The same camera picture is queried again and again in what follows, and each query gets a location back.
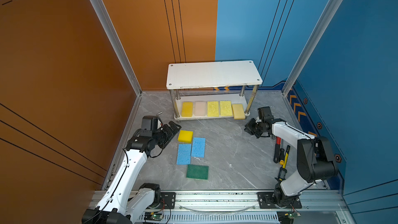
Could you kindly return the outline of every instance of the blue sponge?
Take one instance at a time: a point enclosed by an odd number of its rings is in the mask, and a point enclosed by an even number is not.
[[[191,164],[191,144],[179,144],[177,164]]]
[[[205,138],[193,138],[192,157],[205,157]]]

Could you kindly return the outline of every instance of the green scouring pad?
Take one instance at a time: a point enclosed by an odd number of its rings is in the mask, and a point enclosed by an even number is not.
[[[187,178],[207,180],[209,167],[203,165],[188,164]]]

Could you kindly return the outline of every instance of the shelf leg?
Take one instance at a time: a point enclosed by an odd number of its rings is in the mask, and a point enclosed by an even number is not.
[[[251,107],[251,104],[253,103],[254,97],[256,96],[257,90],[258,90],[258,85],[254,85],[253,91],[251,92],[251,96],[250,96],[250,99],[248,102],[248,106],[246,107],[245,114],[249,114],[250,107]]]
[[[246,86],[242,86],[242,89],[241,89],[240,94],[239,94],[240,97],[245,96],[245,94],[244,94],[245,93],[245,87]]]
[[[177,100],[180,100],[180,99],[181,99],[181,97],[180,97],[180,91],[179,91],[178,89],[176,89],[176,92],[177,92]]]
[[[174,107],[174,115],[176,116],[176,118],[179,118],[180,114],[178,113],[176,98],[174,97],[174,89],[170,89],[169,91],[170,91],[170,96],[172,97],[172,104]]]

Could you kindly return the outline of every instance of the orange chevron arrow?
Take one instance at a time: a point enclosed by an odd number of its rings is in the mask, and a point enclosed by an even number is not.
[[[296,113],[296,107],[301,107],[301,105],[299,103],[294,103],[294,108],[293,111]]]
[[[295,95],[290,96],[290,105],[292,104],[292,98],[297,98]]]
[[[305,114],[305,112],[298,112],[298,121],[300,122],[300,115],[303,115],[303,116],[307,116],[306,114]]]

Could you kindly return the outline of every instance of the orange wall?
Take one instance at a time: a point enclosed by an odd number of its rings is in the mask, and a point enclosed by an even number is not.
[[[103,0],[143,90],[166,89],[167,66],[215,60],[217,0]]]
[[[0,0],[2,222],[80,223],[135,94],[89,0],[8,1]]]

